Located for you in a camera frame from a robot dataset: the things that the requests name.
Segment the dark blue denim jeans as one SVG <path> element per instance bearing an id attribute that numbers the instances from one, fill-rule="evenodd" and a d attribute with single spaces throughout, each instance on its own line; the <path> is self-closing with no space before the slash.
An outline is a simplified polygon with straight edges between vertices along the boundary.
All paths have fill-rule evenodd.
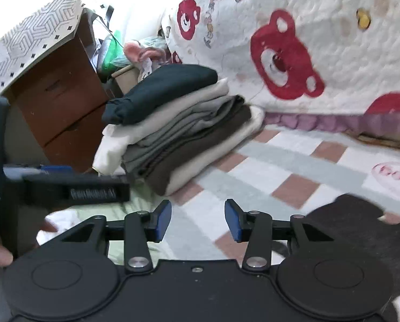
<path id="1" fill-rule="evenodd" d="M 204 87 L 216 84 L 217 72 L 192 64 L 170 64 L 153 71 L 121 98 L 104 109 L 105 124 L 138 124 L 162 105 Z"/>

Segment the pale green garment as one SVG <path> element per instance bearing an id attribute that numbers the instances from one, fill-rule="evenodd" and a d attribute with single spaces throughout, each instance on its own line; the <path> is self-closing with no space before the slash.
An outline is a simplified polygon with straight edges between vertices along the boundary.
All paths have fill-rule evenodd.
<path id="1" fill-rule="evenodd" d="M 153 211 L 161 201 L 161 196 L 156 196 L 146 184 L 143 182 L 135 182 L 134 186 L 131 187 L 130 201 L 123 204 L 72 206 L 65 210 L 55 211 L 49 214 L 46 217 L 47 221 L 53 223 L 58 231 L 56 233 L 43 230 L 39 231 L 36 238 L 37 243 L 43 245 L 50 239 L 55 238 L 57 235 L 94 215 L 104 215 L 107 221 L 123 220 L 127 214 L 136 211 Z M 176 259 L 173 251 L 171 251 L 170 246 L 165 240 L 160 243 L 148 242 L 147 245 L 154 267 L 157 265 L 159 259 Z M 123 264 L 122 241 L 110 241 L 108 257 L 116 265 Z"/>

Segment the dark brown folded garment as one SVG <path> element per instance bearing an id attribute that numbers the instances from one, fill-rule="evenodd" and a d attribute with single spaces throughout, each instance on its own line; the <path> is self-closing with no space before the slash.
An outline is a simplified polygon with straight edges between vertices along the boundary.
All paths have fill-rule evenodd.
<path id="1" fill-rule="evenodd" d="M 247 121 L 251 112 L 246 104 L 235 103 L 224 119 L 196 134 L 181 138 L 163 150 L 147 165 L 143 179 L 159 196 L 163 196 L 170 182 L 171 173 L 196 156 L 222 143 Z"/>

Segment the checkered bed sheet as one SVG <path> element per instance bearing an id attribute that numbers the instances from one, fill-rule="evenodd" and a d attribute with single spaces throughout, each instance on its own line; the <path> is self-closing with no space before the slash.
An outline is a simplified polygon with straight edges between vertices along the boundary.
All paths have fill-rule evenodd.
<path id="1" fill-rule="evenodd" d="M 163 247 L 172 259 L 241 259 L 246 246 L 230 235 L 225 200 L 288 219 L 345 193 L 378 204 L 384 221 L 399 222 L 400 151 L 347 134 L 267 126 L 173 194 Z"/>

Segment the grey folded garment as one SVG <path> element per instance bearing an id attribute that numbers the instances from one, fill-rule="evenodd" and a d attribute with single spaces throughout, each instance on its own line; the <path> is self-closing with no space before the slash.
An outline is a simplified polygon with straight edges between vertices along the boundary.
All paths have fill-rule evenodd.
<path id="1" fill-rule="evenodd" d="M 225 95 L 195 104 L 171 119 L 163 128 L 138 143 L 129 145 L 121 166 L 127 174 L 138 174 L 143 164 L 175 140 L 191 136 L 220 122 L 235 103 L 244 104 L 244 98 L 239 95 Z"/>

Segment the white folded garment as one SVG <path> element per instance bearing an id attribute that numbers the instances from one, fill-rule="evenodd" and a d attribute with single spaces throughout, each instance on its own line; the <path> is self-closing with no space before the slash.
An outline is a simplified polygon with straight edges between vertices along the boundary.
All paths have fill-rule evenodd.
<path id="1" fill-rule="evenodd" d="M 123 169 L 168 196 L 257 132 L 264 116 L 219 80 L 162 105 L 138 124 L 107 125 L 92 167 L 102 175 Z"/>

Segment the brown wooden dresser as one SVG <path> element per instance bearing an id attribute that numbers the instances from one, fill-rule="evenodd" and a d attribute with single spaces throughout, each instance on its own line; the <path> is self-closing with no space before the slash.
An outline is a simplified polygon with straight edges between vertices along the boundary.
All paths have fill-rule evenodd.
<path id="1" fill-rule="evenodd" d="M 88 13 L 75 35 L 16 80 L 5 150 L 11 164 L 53 164 L 87 171 L 102 138 L 108 96 L 90 59 L 94 40 Z"/>

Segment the dark brown loose garment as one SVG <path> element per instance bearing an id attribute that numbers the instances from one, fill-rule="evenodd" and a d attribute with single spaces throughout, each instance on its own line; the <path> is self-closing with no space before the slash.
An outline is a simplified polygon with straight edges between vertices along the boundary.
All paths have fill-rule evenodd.
<path id="1" fill-rule="evenodd" d="M 400 222 L 380 218 L 375 204 L 349 194 L 292 218 L 290 255 L 277 284 L 307 313 L 331 321 L 397 321 L 400 296 Z"/>

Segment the patterned cloth on dresser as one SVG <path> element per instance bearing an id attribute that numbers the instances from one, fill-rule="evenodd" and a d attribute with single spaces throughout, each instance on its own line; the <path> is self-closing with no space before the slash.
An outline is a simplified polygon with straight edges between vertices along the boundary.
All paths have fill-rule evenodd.
<path id="1" fill-rule="evenodd" d="M 0 39 L 0 95 L 36 63 L 74 38 L 81 0 L 53 0 Z"/>

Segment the beige mattress edge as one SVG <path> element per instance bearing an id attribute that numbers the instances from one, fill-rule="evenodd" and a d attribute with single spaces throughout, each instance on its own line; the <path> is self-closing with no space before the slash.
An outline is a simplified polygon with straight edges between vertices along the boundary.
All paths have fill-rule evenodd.
<path id="1" fill-rule="evenodd" d="M 400 151 L 400 141 L 384 137 L 374 137 L 368 134 L 356 134 L 351 131 L 345 131 L 345 136 L 365 145 L 372 145 L 380 148 L 388 148 Z"/>

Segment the green plastic bag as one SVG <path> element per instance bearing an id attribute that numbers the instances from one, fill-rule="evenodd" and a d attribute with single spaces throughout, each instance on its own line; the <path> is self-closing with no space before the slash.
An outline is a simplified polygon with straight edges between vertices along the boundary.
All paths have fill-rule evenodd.
<path id="1" fill-rule="evenodd" d="M 119 69 L 131 65 L 123 53 L 123 39 L 120 31 L 109 34 L 98 51 L 96 71 L 100 76 L 110 76 Z"/>

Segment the grey plush rabbit toy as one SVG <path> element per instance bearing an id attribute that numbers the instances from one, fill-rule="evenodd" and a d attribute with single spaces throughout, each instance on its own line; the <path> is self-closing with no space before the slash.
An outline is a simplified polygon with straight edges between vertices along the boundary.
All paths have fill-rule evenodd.
<path id="1" fill-rule="evenodd" d="M 161 36 L 151 36 L 140 41 L 125 43 L 123 54 L 139 70 L 138 82 L 168 63 L 168 46 Z"/>

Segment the white bear print quilt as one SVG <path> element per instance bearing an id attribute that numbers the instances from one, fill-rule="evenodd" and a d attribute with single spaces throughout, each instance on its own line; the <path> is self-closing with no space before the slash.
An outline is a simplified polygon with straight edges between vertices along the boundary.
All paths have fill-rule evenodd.
<path id="1" fill-rule="evenodd" d="M 400 133 L 400 0 L 173 0 L 161 25 L 270 122 Z"/>

